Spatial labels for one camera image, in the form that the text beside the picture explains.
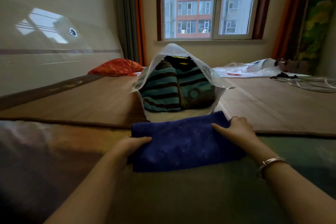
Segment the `folded striped sweater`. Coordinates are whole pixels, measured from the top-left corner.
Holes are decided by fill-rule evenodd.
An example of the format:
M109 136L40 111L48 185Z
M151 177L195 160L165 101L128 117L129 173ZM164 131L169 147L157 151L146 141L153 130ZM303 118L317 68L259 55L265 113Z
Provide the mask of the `folded striped sweater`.
M210 106L215 100L215 86L193 60L175 61L164 59L149 75L140 90L145 109L168 112Z

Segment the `purple stripe on headboard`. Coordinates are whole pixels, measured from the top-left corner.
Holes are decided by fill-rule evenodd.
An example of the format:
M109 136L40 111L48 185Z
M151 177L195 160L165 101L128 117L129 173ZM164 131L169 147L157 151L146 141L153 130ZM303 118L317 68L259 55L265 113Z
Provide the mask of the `purple stripe on headboard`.
M65 54L65 53L121 53L120 50L72 50L72 49L0 49L0 55L7 54Z

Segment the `window sill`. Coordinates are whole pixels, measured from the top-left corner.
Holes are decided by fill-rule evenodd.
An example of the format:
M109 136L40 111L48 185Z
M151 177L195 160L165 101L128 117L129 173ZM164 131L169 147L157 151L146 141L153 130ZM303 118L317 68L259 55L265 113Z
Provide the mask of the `window sill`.
M241 39L241 40L208 40L208 39L195 39L194 40L164 40L164 41L154 41L157 45L166 44L264 44L266 41L264 39Z

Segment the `silver bracelet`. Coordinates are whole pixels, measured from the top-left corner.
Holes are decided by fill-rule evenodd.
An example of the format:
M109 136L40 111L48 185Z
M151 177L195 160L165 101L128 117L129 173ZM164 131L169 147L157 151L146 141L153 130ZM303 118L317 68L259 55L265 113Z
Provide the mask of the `silver bracelet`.
M266 160L266 161L262 162L262 165L259 167L259 171L257 173L257 176L260 179L265 179L265 177L264 177L265 169L267 167L269 167L272 163L275 163L275 162L284 162L284 163L289 165L288 161L285 158L271 158L269 160Z

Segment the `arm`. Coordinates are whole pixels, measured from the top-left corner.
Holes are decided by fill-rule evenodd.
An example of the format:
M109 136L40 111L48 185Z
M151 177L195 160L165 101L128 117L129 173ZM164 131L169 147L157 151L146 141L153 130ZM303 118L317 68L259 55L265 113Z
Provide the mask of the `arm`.
M279 157L263 144L246 118L233 117L230 128L213 128L241 147L261 166L263 161ZM336 201L283 162L265 170L265 179L288 218L295 224L335 223Z
M104 223L127 157L150 141L150 137L125 137L118 141L45 223Z

